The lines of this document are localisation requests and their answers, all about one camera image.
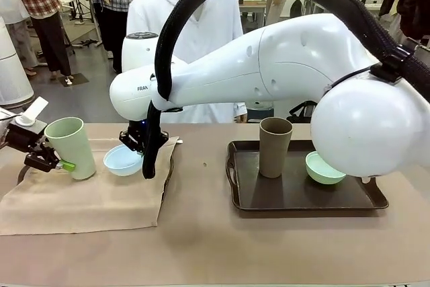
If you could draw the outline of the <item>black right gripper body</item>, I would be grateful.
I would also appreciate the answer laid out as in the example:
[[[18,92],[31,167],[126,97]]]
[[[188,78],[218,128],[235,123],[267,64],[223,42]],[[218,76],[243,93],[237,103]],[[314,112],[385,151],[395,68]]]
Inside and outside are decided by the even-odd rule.
[[[146,120],[129,121],[128,136],[136,141],[138,144],[146,142],[147,122]]]

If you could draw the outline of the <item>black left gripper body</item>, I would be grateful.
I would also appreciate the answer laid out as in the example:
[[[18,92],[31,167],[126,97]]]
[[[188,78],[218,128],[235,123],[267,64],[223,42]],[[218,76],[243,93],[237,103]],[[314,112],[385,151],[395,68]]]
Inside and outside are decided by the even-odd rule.
[[[21,126],[11,121],[7,126],[5,142],[7,146],[21,152],[32,152],[44,135],[46,123],[35,121],[31,126]]]

